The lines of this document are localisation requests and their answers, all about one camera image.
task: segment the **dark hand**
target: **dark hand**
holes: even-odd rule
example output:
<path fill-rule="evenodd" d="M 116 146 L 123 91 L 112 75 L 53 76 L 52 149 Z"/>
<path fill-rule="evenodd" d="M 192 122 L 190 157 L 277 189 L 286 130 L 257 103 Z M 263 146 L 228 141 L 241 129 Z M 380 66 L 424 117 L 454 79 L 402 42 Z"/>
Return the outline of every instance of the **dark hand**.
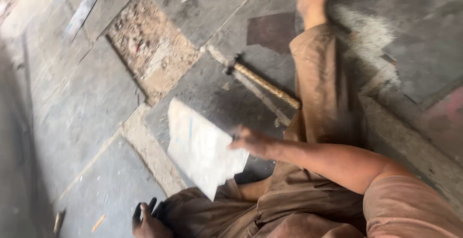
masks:
<path fill-rule="evenodd" d="M 278 141 L 279 140 L 273 137 L 252 131 L 243 125 L 239 125 L 235 131 L 233 141 L 227 148 L 236 149 L 243 147 L 253 156 L 267 160 L 277 159 L 278 150 L 275 145 Z"/>
<path fill-rule="evenodd" d="M 173 238 L 174 233 L 153 215 L 157 199 L 153 198 L 149 205 L 139 203 L 132 217 L 132 234 L 136 238 Z"/>

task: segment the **wooden handle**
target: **wooden handle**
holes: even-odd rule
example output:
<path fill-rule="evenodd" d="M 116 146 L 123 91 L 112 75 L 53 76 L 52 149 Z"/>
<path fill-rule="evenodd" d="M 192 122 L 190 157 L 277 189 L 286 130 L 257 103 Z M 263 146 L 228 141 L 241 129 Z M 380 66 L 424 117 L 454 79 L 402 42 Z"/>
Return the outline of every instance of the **wooden handle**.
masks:
<path fill-rule="evenodd" d="M 277 96 L 278 98 L 284 100 L 286 103 L 291 105 L 295 109 L 300 109 L 300 102 L 294 98 L 292 98 L 290 95 L 282 91 L 281 89 L 273 86 L 270 84 L 268 81 L 264 80 L 263 78 L 259 77 L 252 71 L 250 71 L 248 68 L 246 68 L 244 65 L 241 63 L 237 62 L 235 63 L 234 67 L 235 70 L 239 71 L 241 74 L 245 75 L 255 83 L 259 84 L 262 86 L 264 89 L 268 90 L 270 93 L 273 95 Z"/>

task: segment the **leg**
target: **leg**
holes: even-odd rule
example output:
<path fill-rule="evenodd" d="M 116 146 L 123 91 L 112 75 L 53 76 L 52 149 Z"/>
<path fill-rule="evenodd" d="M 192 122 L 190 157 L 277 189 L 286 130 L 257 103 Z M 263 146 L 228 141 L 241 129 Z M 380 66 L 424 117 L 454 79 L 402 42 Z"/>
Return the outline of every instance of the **leg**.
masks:
<path fill-rule="evenodd" d="M 336 37 L 327 24 L 327 0 L 298 0 L 304 33 L 290 48 L 296 65 L 296 90 L 302 108 L 285 138 L 341 143 L 366 148 L 363 110 L 336 53 Z M 270 185 L 258 200 L 262 223 L 295 211 L 351 223 L 365 232 L 363 196 L 298 166 L 278 163 Z"/>

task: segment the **wood chip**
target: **wood chip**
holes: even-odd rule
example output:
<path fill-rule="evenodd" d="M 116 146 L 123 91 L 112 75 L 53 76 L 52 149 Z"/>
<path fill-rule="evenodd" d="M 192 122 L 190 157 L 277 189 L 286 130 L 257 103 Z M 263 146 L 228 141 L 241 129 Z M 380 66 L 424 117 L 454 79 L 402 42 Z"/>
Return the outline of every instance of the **wood chip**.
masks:
<path fill-rule="evenodd" d="M 98 220 L 98 222 L 95 223 L 95 225 L 93 226 L 92 228 L 92 232 L 95 232 L 96 228 L 101 224 L 101 222 L 103 221 L 103 219 L 105 218 L 105 214 L 103 213 L 103 215 L 101 216 L 100 220 Z"/>

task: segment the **person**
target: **person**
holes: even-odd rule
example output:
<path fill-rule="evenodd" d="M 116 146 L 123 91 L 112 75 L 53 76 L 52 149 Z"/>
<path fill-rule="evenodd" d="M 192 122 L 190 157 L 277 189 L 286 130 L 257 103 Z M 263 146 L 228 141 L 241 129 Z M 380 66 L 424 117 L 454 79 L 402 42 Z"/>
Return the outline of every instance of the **person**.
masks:
<path fill-rule="evenodd" d="M 326 2 L 297 1 L 305 31 L 290 49 L 302 108 L 284 139 L 240 126 L 229 146 L 276 160 L 273 175 L 244 185 L 229 180 L 214 202 L 189 188 L 153 214 L 156 202 L 143 203 L 133 218 L 136 238 L 463 237 L 462 221 L 439 194 L 371 151 Z"/>

